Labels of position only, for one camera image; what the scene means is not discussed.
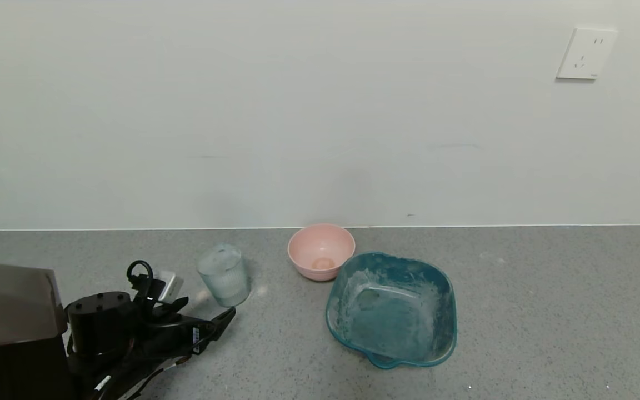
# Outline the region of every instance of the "food residue in bowl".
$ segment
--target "food residue in bowl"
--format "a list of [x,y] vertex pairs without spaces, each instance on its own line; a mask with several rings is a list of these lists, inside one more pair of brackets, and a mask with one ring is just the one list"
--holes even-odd
[[328,270],[330,268],[335,268],[335,261],[332,261],[331,258],[323,257],[318,258],[313,261],[312,266],[310,266],[313,270]]

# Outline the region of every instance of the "teal plastic basin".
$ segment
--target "teal plastic basin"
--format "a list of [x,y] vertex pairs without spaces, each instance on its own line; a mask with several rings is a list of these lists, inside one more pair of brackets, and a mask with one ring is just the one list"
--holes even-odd
[[376,367],[432,367],[456,347],[449,278],[423,261],[363,253],[340,268],[325,311],[335,339]]

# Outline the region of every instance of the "white sticker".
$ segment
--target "white sticker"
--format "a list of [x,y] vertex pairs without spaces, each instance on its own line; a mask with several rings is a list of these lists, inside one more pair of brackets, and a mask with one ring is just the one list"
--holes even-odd
[[[199,328],[193,327],[191,330],[191,344],[194,344],[199,341]],[[199,347],[194,347],[195,352],[199,352]]]

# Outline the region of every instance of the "pink bowl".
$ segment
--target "pink bowl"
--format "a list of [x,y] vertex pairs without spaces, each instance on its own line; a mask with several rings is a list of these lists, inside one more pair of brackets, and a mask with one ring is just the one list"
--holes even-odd
[[310,225],[297,231],[288,243],[288,256],[302,276],[330,281],[355,252],[355,239],[341,226]]

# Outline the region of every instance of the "speckled countertop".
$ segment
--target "speckled countertop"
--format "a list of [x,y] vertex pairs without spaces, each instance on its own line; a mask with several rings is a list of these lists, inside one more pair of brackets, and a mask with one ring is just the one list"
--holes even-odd
[[157,377],[144,397],[640,399],[640,226],[354,229],[358,252],[440,266],[459,337],[437,367],[384,371],[336,342],[323,311],[332,283],[287,260],[293,230],[0,232],[0,263],[53,268],[64,303],[129,291],[137,258],[185,278],[184,311],[222,309],[194,271],[218,242],[247,257],[252,294],[219,342]]

